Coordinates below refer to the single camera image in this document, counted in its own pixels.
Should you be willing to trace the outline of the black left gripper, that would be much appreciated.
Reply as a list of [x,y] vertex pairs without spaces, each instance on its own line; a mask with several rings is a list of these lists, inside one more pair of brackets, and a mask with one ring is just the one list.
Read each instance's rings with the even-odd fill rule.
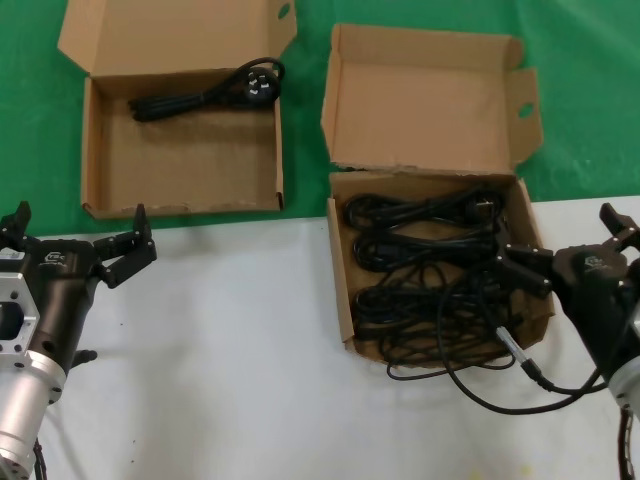
[[23,269],[39,320],[29,349],[72,368],[99,278],[114,289],[157,259],[143,204],[130,232],[99,239],[40,241],[26,233],[32,212],[27,201],[1,218],[1,260],[26,259]]

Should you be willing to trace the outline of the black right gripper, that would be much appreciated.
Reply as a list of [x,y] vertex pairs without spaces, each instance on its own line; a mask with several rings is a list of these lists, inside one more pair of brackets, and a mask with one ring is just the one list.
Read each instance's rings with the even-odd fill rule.
[[639,251],[640,239],[635,221],[610,203],[601,205],[599,218],[610,233],[607,241],[555,255],[514,244],[508,232],[497,233],[495,271],[512,288],[540,299],[553,286],[600,375],[609,379],[639,356],[639,336],[631,326],[639,307],[639,277],[622,253]]

